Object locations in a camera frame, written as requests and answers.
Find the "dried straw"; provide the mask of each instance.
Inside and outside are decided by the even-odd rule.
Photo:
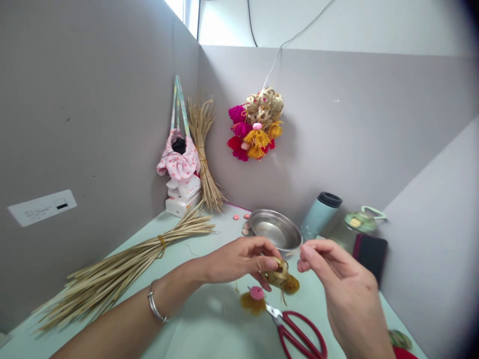
[[[81,318],[84,321],[94,313],[91,321],[111,309],[130,285],[153,263],[163,257],[172,241],[201,233],[212,233],[212,216],[201,216],[200,204],[190,208],[180,223],[162,236],[148,239],[123,252],[105,258],[99,263],[70,274],[64,292],[58,294],[33,312],[45,311],[39,331],[69,324]]]
[[[213,177],[211,177],[205,155],[206,135],[215,120],[213,109],[214,103],[212,99],[200,105],[199,103],[193,104],[191,98],[188,98],[188,123],[190,124],[190,132],[198,150],[201,165],[202,198],[209,211],[214,209],[217,212],[222,212],[223,201],[228,200],[218,189],[218,185]]]

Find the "tissue box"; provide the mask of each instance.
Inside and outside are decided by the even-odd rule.
[[[201,180],[197,176],[193,175],[188,185],[178,186],[178,182],[176,182],[174,179],[171,179],[166,186],[168,188],[169,197],[177,199],[183,203],[189,203],[190,200],[201,189]]]
[[[176,198],[168,198],[165,201],[166,212],[176,217],[183,218],[188,208],[199,202],[200,193],[196,192],[188,202],[181,202]]]

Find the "bag strap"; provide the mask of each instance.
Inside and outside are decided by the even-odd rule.
[[[175,112],[176,112],[176,126],[180,127],[180,107],[183,117],[183,125],[185,126],[186,136],[190,135],[190,126],[188,126],[188,115],[185,107],[185,99],[181,89],[180,77],[175,76],[175,85],[173,87],[173,112],[171,114],[171,129],[175,128]]]

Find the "wall outlet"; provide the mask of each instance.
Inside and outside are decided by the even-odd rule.
[[[26,227],[75,207],[75,198],[68,189],[15,204],[8,207],[8,210],[22,227]]]

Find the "scissors handle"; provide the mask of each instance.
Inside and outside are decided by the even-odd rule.
[[[313,329],[314,333],[319,339],[319,344],[321,345],[322,352],[318,350],[318,348],[311,342],[311,340],[309,340],[307,335],[304,334],[300,328],[298,328],[298,326],[291,320],[289,316],[300,318],[302,321],[308,324],[311,329]],[[289,351],[286,347],[286,342],[284,341],[285,338],[288,339],[291,344],[293,344],[308,359],[326,359],[328,357],[328,349],[326,348],[326,343],[324,342],[323,336],[312,321],[310,321],[304,315],[293,311],[283,312],[283,321],[288,324],[289,327],[293,329],[293,331],[296,333],[296,335],[309,347],[308,350],[308,348],[306,348],[301,342],[299,342],[284,325],[278,326],[279,339],[281,340],[284,353],[286,354],[288,359],[291,359],[291,355],[289,354]]]

